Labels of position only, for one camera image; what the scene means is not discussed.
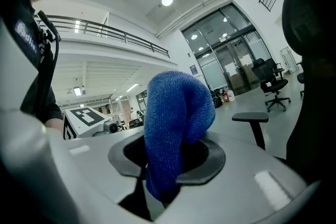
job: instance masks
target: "fire extinguisher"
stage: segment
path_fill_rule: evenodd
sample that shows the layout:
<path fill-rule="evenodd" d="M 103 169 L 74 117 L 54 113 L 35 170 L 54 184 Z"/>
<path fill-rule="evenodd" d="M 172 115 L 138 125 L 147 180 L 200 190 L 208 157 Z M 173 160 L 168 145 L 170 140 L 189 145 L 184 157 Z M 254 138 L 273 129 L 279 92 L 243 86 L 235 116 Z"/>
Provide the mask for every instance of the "fire extinguisher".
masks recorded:
<path fill-rule="evenodd" d="M 224 96 L 225 102 L 227 103 L 229 101 L 229 96 L 227 95 L 226 92 L 223 93 L 223 96 Z"/>

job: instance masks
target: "balcony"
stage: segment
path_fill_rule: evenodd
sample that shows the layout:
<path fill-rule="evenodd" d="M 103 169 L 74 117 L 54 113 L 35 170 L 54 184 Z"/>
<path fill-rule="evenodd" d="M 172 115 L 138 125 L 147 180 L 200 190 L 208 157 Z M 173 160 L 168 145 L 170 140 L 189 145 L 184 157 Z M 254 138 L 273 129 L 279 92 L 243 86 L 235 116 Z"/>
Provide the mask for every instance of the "balcony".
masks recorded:
<path fill-rule="evenodd" d="M 153 53 L 162 54 L 170 58 L 168 50 L 143 38 L 113 28 L 111 26 L 66 16 L 47 15 L 47 17 L 55 25 L 61 36 L 62 33 L 67 32 L 96 36 L 104 39 L 112 39 L 121 41 L 125 44 L 136 45 L 152 51 Z M 47 29 L 46 25 L 39 19 L 37 15 L 35 15 L 35 19 L 42 29 Z"/>

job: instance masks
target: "blue cloth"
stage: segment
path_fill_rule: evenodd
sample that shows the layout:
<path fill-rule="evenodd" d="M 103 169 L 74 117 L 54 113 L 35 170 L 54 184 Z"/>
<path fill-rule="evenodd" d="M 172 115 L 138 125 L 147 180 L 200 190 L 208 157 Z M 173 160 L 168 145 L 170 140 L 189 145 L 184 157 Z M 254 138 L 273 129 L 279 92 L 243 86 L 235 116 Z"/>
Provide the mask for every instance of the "blue cloth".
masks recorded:
<path fill-rule="evenodd" d="M 146 186 L 156 199 L 174 199 L 183 167 L 181 143 L 195 143 L 214 119 L 210 91 L 192 75 L 169 71 L 150 81 L 144 121 Z"/>

